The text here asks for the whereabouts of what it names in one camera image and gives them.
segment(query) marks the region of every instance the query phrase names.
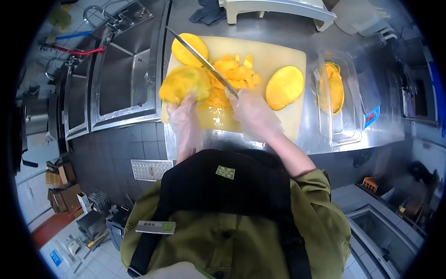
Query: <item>knife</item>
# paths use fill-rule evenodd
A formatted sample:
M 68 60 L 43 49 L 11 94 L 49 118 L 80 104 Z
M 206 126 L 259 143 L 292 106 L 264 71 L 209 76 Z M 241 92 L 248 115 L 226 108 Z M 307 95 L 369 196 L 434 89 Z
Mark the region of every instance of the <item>knife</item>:
M 171 32 L 171 34 L 198 60 L 200 61 L 203 66 L 208 69 L 211 74 L 219 81 L 221 84 L 223 84 L 224 87 L 227 87 L 228 90 L 234 94 L 237 98 L 239 95 L 237 94 L 237 91 L 229 84 L 229 82 L 219 73 L 215 68 L 203 57 L 201 56 L 198 51 L 196 51 L 190 44 L 188 44 L 185 40 L 183 40 L 178 34 L 176 34 L 172 29 L 165 26 L 167 30 Z

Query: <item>metal pot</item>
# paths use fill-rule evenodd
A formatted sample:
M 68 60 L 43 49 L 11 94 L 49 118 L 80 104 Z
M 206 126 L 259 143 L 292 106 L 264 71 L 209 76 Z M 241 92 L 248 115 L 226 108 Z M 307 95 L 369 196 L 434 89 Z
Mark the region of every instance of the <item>metal pot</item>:
M 46 132 L 48 129 L 48 99 L 26 98 L 25 134 L 26 136 Z

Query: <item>black cloth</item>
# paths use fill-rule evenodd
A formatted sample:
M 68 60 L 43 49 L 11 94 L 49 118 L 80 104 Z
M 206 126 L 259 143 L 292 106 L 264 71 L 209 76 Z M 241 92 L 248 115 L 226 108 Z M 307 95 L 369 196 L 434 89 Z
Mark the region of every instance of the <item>black cloth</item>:
M 305 242 L 291 211 L 288 174 L 281 162 L 270 154 L 260 150 L 245 153 L 250 155 L 202 150 L 165 172 L 152 221 L 167 221 L 175 211 L 220 212 L 271 219 L 278 227 L 290 278 L 311 278 Z M 216 174 L 219 167 L 234 169 L 233 179 Z M 137 275 L 133 270 L 146 274 L 160 238 L 159 234 L 141 235 L 128 269 L 131 276 Z
M 198 9 L 189 18 L 190 22 L 203 22 L 211 24 L 214 21 L 219 21 L 226 18 L 226 10 L 219 6 L 218 0 L 198 0 L 198 4 L 203 8 Z

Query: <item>name tag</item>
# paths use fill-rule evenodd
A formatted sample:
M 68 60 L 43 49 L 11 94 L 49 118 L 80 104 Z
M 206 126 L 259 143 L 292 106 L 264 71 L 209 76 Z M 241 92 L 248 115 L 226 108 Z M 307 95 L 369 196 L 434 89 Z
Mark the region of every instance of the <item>name tag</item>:
M 138 221 L 135 232 L 173 234 L 176 226 L 175 222 Z

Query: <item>hand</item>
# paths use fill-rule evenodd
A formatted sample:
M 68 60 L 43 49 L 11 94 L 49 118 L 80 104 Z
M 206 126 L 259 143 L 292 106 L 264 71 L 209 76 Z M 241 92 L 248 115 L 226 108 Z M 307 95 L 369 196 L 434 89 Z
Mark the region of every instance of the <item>hand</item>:
M 231 101 L 234 119 L 239 121 L 243 133 L 258 142 L 266 142 L 283 133 L 282 122 L 268 106 L 262 96 L 247 89 L 238 92 L 235 97 L 225 88 L 226 96 Z
M 181 105 L 168 103 L 169 124 L 177 138 L 177 164 L 195 154 L 200 147 L 201 129 L 195 94 L 186 96 Z

